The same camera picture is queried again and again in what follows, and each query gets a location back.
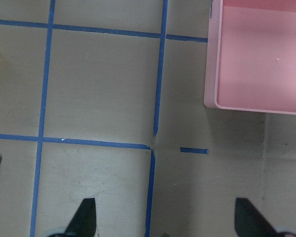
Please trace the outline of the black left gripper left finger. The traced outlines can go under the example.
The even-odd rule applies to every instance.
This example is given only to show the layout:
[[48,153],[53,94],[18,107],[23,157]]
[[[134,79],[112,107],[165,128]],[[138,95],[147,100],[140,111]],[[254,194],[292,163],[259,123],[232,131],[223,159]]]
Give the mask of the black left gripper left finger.
[[94,237],[96,233],[96,204],[94,198],[82,200],[75,215],[68,224],[66,237]]

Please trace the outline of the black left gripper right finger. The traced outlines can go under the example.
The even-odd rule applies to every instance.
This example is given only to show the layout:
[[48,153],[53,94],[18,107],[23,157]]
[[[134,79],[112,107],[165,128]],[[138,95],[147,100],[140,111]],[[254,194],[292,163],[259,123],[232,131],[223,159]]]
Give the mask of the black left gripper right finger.
[[235,200],[234,228],[238,237],[275,237],[276,230],[249,199]]

